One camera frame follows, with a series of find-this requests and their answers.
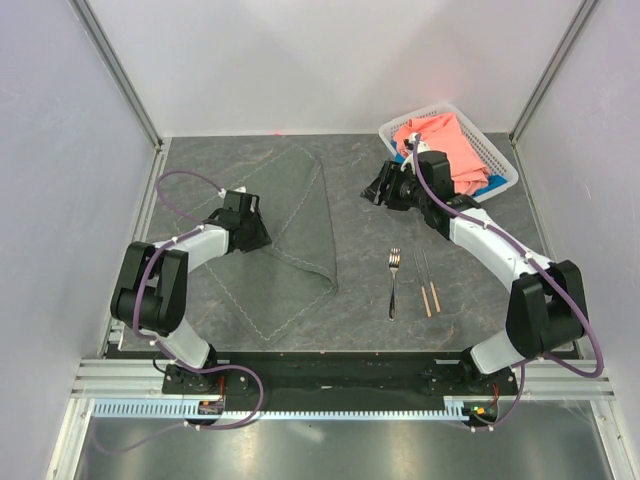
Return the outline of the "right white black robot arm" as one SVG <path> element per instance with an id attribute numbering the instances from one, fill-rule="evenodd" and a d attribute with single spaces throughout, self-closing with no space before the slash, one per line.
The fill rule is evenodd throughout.
<path id="1" fill-rule="evenodd" d="M 429 227 L 473 255 L 507 289 L 503 329 L 462 354 L 457 377 L 465 391 L 481 393 L 495 372 L 586 335 L 579 268 L 528 249 L 497 226 L 474 198 L 456 192 L 445 153 L 425 151 L 402 163 L 387 160 L 361 195 L 391 210 L 419 210 Z"/>

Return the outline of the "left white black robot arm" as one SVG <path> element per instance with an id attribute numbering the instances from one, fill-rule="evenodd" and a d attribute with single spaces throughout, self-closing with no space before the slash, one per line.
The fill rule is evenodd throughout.
<path id="1" fill-rule="evenodd" d="M 196 392 L 211 392 L 220 378 L 217 354 L 185 319 L 189 274 L 213 259 L 270 244 L 260 197 L 228 191 L 223 205 L 193 230 L 165 242 L 136 241 L 127 247 L 111 316 L 184 369 L 185 382 Z"/>

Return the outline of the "grey cloth napkin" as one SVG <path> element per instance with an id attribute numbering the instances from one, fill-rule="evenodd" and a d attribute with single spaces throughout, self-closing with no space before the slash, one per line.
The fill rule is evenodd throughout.
<path id="1" fill-rule="evenodd" d="M 220 350 L 269 349 L 329 302 L 338 288 L 325 176 L 316 155 L 285 137 L 176 139 L 162 184 L 181 218 L 156 205 L 148 237 L 191 229 L 221 207 L 207 179 L 260 197 L 270 245 L 234 252 L 189 277 L 186 318 Z"/>

